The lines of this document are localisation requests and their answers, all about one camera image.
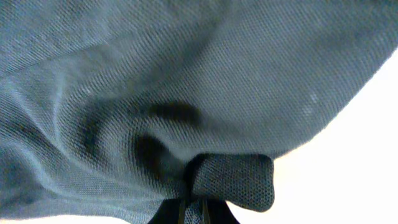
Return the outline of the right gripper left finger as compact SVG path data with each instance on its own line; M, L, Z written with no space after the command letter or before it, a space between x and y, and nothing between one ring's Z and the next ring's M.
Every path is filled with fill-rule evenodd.
M164 200L156 214L147 224L184 224L186 201L183 199Z

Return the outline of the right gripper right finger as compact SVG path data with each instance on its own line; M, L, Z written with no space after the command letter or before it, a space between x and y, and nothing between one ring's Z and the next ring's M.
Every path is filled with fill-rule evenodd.
M240 224L225 201L202 200L202 224Z

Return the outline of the black polo shirt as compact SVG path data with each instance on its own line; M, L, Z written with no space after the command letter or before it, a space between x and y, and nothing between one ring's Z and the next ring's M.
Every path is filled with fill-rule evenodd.
M396 48L396 1L2 1L1 217L265 212Z

